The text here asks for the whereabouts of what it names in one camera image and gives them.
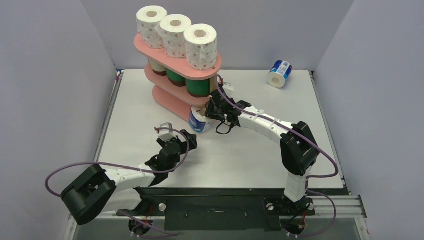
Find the wall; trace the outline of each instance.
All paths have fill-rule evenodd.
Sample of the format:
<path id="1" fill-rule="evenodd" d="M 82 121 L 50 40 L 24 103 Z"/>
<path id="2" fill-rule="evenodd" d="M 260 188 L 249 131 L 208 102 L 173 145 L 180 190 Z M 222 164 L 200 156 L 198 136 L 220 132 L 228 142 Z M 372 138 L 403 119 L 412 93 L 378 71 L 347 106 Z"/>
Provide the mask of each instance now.
<path id="1" fill-rule="evenodd" d="M 354 0 L 81 0 L 118 68 L 143 69 L 134 47 L 139 9 L 158 5 L 218 33 L 224 69 L 315 70 Z"/>
<path id="2" fill-rule="evenodd" d="M 422 0 L 356 0 L 315 72 L 347 186 L 374 240 L 422 239 Z"/>
<path id="3" fill-rule="evenodd" d="M 44 188 L 53 170 L 92 161 L 116 77 L 79 0 L 0 6 L 2 240 L 62 239 L 69 211 Z M 52 179 L 60 192 L 81 169 Z"/>

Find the shelf tier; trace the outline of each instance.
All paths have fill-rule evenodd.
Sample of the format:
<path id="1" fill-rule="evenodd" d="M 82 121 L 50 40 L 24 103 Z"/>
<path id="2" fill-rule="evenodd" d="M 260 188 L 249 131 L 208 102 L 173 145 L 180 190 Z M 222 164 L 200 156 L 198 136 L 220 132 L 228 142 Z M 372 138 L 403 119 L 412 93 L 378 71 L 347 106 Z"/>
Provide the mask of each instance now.
<path id="1" fill-rule="evenodd" d="M 181 101 L 174 95 L 170 94 L 169 92 L 163 90 L 158 86 L 153 87 L 151 94 L 153 95 L 153 99 L 157 104 L 161 105 L 171 113 L 177 115 L 187 123 L 189 122 L 189 116 L 192 106 Z"/>
<path id="2" fill-rule="evenodd" d="M 184 102 L 190 106 L 204 108 L 206 103 L 209 101 L 209 96 L 207 97 L 194 97 L 189 94 L 185 86 L 175 86 L 169 80 L 167 76 L 159 76 L 153 72 L 152 66 L 150 63 L 147 63 L 144 73 L 147 79 L 154 83 L 156 86 L 170 93 L 181 102 Z"/>
<path id="3" fill-rule="evenodd" d="M 164 67 L 190 80 L 200 81 L 209 79 L 215 76 L 221 69 L 222 58 L 219 53 L 216 58 L 216 63 L 213 67 L 206 70 L 197 70 L 189 65 L 186 58 L 173 58 L 165 53 L 164 48 L 153 49 L 148 47 L 140 34 L 135 36 L 134 46 L 141 54 L 156 60 Z"/>

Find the pink shelf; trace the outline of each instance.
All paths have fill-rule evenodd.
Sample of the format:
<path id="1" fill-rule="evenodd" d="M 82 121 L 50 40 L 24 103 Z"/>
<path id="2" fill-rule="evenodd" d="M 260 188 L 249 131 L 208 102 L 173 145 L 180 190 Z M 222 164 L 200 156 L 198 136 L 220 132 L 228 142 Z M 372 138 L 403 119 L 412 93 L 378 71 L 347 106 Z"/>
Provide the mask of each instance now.
<path id="1" fill-rule="evenodd" d="M 158 86 L 153 87 L 151 94 L 157 104 L 166 108 L 168 111 L 177 115 L 187 123 L 189 122 L 189 115 L 192 108 L 190 105 Z"/>
<path id="2" fill-rule="evenodd" d="M 140 34 L 137 34 L 134 38 L 135 48 L 145 55 L 146 57 L 152 58 L 161 63 L 166 68 L 178 73 L 179 75 L 190 79 L 190 80 L 205 80 L 215 76 L 221 69 L 222 58 L 218 53 L 216 63 L 212 68 L 206 70 L 197 70 L 192 68 L 186 58 L 173 58 L 165 53 L 165 49 L 153 49 L 147 46 L 143 42 L 143 38 Z"/>
<path id="3" fill-rule="evenodd" d="M 159 76 L 153 72 L 152 66 L 150 63 L 147 63 L 144 73 L 146 74 L 147 79 L 154 83 L 156 86 L 165 90 L 166 92 L 174 95 L 181 102 L 184 102 L 190 106 L 204 108 L 206 103 L 209 101 L 209 96 L 207 97 L 193 97 L 187 91 L 185 86 L 175 86 L 169 80 L 167 76 Z"/>

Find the white table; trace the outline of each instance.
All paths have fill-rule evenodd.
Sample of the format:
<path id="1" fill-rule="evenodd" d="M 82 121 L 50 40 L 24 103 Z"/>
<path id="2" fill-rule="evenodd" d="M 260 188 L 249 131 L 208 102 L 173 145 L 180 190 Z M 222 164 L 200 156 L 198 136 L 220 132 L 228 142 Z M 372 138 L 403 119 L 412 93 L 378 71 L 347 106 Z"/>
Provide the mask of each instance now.
<path id="1" fill-rule="evenodd" d="M 334 156 L 308 71 L 293 71 L 283 89 L 266 83 L 266 70 L 221 70 L 219 74 L 233 84 L 233 98 L 263 109 L 283 121 L 310 126 L 323 150 Z M 195 133 L 187 122 L 158 105 L 152 97 L 153 84 L 144 70 L 125 70 L 113 107 L 98 160 L 137 166 L 161 150 L 153 130 L 170 122 L 175 129 Z M 197 135 L 197 149 L 190 151 L 185 163 L 158 188 L 285 188 L 280 146 L 246 128 L 235 127 L 228 135 L 215 133 L 218 123 Z M 334 172 L 332 164 L 318 156 L 311 174 Z M 340 176 L 311 179 L 309 188 L 343 188 Z"/>

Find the green container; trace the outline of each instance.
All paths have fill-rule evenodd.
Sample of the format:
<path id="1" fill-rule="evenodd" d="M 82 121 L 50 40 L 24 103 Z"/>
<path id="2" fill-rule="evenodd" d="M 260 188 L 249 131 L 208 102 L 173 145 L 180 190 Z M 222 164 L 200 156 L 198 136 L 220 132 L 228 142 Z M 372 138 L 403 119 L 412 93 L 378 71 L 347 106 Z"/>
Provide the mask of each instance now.
<path id="1" fill-rule="evenodd" d="M 196 98 L 204 98 L 209 96 L 210 93 L 210 81 L 209 79 L 195 81 L 186 79 L 185 84 L 187 85 L 188 93 Z"/>
<path id="2" fill-rule="evenodd" d="M 166 69 L 166 75 L 168 76 L 169 81 L 178 87 L 184 87 L 186 85 L 186 78 L 178 75 L 177 73 L 169 70 L 168 68 Z"/>

